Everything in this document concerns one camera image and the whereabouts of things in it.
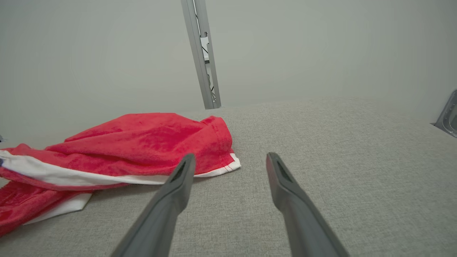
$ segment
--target metal mount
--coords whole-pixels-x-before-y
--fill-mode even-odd
[[[181,5],[205,109],[219,108],[221,107],[221,97],[205,0],[181,0]],[[202,46],[202,38],[208,40],[207,50]],[[203,51],[208,53],[212,78],[208,75],[207,61],[205,61]]]
[[[435,126],[457,138],[457,89],[452,92]]]

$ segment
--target gray upholstered surface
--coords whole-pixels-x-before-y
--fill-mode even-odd
[[[277,152],[351,255],[457,254],[457,139],[368,102],[222,108],[242,168],[196,180],[170,255],[290,254],[265,171]],[[80,212],[0,239],[2,256],[107,256],[157,187],[96,193]]]

